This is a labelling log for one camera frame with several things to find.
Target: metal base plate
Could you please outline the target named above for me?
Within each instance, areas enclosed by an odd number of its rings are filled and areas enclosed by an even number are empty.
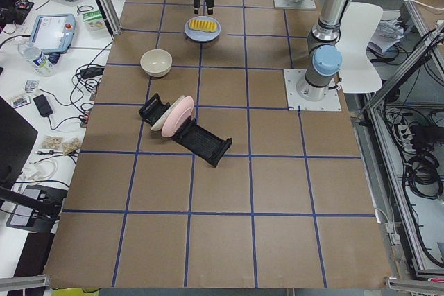
[[[293,3],[287,0],[274,0],[275,8],[288,8],[295,10],[315,10],[316,4],[314,0],[302,0],[298,3]]]
[[[305,75],[306,69],[284,69],[285,89],[287,91],[287,103],[289,110],[307,111],[341,111],[338,91],[335,89],[327,91],[327,95],[318,101],[311,102],[302,98],[296,91],[296,84]]]

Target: plastic bottle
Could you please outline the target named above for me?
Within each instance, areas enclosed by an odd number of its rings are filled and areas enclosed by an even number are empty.
[[[15,40],[19,42],[17,50],[42,76],[50,76],[53,74],[53,65],[48,61],[48,58],[43,54],[42,50],[37,48],[32,41],[25,40],[23,37],[16,37]]]

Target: black plastic holder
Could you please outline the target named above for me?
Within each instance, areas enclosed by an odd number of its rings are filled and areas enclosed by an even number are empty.
[[[158,121],[159,118],[162,117],[162,115],[169,109],[169,107],[170,104],[168,102],[162,104],[159,94],[155,93],[153,97],[147,100],[144,106],[139,109],[139,115],[144,122],[153,126],[155,122]]]
[[[143,121],[153,125],[169,108],[170,104],[162,104],[156,93],[151,97],[139,114]],[[232,144],[232,138],[222,140],[196,124],[195,119],[188,117],[171,137],[176,143],[192,151],[206,162],[216,167],[222,156]]]

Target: blue plate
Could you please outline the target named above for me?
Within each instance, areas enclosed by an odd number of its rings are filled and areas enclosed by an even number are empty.
[[[193,29],[190,29],[188,27],[188,24],[193,19],[216,22],[217,29],[213,33],[208,33],[206,31],[195,31]],[[207,17],[207,16],[192,17],[185,24],[185,34],[187,34],[187,36],[189,38],[191,38],[193,41],[201,42],[201,43],[209,42],[209,41],[214,40],[215,38],[217,38],[221,34],[221,24],[213,17]]]

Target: yellow food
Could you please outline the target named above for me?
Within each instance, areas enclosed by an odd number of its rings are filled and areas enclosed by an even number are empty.
[[[188,23],[188,27],[194,31],[213,33],[217,30],[217,23],[207,20],[192,19]]]

